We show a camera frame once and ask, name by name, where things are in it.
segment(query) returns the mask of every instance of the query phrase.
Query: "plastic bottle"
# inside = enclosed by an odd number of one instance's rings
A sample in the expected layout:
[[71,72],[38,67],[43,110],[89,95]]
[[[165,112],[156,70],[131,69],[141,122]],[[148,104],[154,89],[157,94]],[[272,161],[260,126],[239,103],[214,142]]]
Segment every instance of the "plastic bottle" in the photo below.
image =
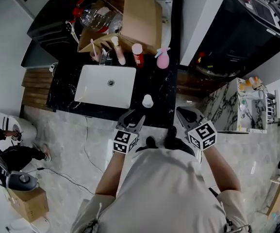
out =
[[136,67],[144,67],[144,56],[143,56],[142,45],[139,43],[133,44],[132,52],[133,52]]
[[257,77],[254,77],[254,78],[250,77],[249,79],[240,83],[239,88],[240,88],[240,90],[245,91],[245,92],[253,92],[254,91],[253,87],[254,87],[256,81],[258,81]]
[[166,69],[169,65],[170,59],[167,51],[170,50],[170,48],[160,48],[157,50],[157,54],[155,58],[157,59],[157,66],[160,69]]
[[111,41],[114,44],[115,52],[116,52],[117,59],[118,59],[119,63],[121,65],[124,65],[126,63],[126,59],[125,59],[124,53],[123,53],[123,51],[121,49],[121,46],[118,43],[118,37],[117,36],[113,36],[111,38]]
[[119,33],[122,28],[122,15],[116,14],[109,25],[109,33]]
[[107,33],[109,25],[116,15],[115,12],[110,11],[107,7],[100,9],[93,8],[86,9],[82,12],[80,22],[83,27],[98,33]]

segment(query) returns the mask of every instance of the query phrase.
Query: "wooden panel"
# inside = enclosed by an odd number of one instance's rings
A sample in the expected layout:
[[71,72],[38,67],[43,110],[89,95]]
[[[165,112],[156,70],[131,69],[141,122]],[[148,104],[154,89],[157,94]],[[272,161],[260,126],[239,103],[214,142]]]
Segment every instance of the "wooden panel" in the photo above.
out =
[[52,78],[52,73],[49,72],[48,68],[26,70],[22,81],[22,86],[25,87],[22,104],[52,111],[46,107]]
[[34,83],[51,83],[51,78],[38,78],[38,77],[24,77],[23,82],[34,82]]
[[26,73],[39,73],[39,72],[48,73],[49,72],[49,68],[33,68],[33,69],[27,69],[26,70]]
[[280,184],[266,214],[270,216],[272,213],[280,214]]
[[177,92],[190,96],[204,98],[216,91],[223,85],[224,81],[208,80],[208,77],[200,73],[194,72],[178,72]]
[[48,95],[24,91],[24,98],[47,99]]
[[46,105],[47,99],[39,99],[39,98],[33,98],[33,97],[23,97],[22,102],[32,102],[32,103],[38,103],[42,105]]
[[23,87],[33,87],[33,88],[50,88],[50,83],[34,83],[34,82],[23,82]]
[[48,96],[49,89],[41,89],[41,88],[30,88],[30,87],[27,87],[27,88],[24,89],[24,92],[25,92],[25,93],[43,94],[43,95]]
[[52,73],[48,72],[48,73],[43,73],[43,72],[38,72],[38,73],[31,73],[31,72],[26,72],[26,74],[24,75],[25,78],[53,78]]

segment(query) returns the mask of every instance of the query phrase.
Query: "white cap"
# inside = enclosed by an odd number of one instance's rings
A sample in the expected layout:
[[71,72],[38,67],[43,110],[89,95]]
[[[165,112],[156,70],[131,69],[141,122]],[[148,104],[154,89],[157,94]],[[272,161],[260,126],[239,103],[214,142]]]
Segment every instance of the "white cap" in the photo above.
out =
[[112,38],[111,38],[111,41],[113,42],[113,44],[115,45],[115,46],[118,46],[119,44],[118,44],[118,37],[117,36],[113,36]]
[[151,108],[154,105],[153,99],[151,99],[151,95],[146,94],[143,98],[142,104],[146,108]]
[[133,44],[132,46],[132,52],[134,54],[141,54],[143,52],[142,45],[139,43]]

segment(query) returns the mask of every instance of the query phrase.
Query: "red object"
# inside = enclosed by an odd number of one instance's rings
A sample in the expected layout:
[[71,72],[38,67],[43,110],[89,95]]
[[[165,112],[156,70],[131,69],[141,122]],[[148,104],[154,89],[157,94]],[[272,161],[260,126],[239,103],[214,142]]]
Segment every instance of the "red object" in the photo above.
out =
[[143,54],[133,54],[136,67],[143,68],[144,67],[144,56]]
[[203,56],[206,56],[206,53],[205,53],[205,52],[200,52],[198,58],[201,58],[201,57],[203,57]]
[[97,33],[104,33],[109,29],[109,27],[103,27],[101,28],[99,31],[97,31]]
[[75,7],[73,9],[73,16],[75,18],[80,18],[82,16],[83,10],[84,10],[84,7],[81,7],[81,8]]
[[139,68],[144,67],[144,56],[143,56],[142,45],[139,43],[133,44],[132,52],[133,52],[136,67],[139,67]]

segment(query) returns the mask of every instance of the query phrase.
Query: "white bottle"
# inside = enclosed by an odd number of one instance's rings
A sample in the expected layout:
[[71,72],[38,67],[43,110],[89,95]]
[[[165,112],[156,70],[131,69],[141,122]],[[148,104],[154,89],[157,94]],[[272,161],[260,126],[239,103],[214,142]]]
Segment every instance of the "white bottle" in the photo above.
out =
[[118,37],[117,36],[113,36],[111,41],[114,44],[115,52],[116,52],[117,59],[118,59],[119,63],[121,65],[124,65],[126,63],[126,59],[125,59],[124,53],[123,53],[123,51],[121,49],[121,46],[118,43]]

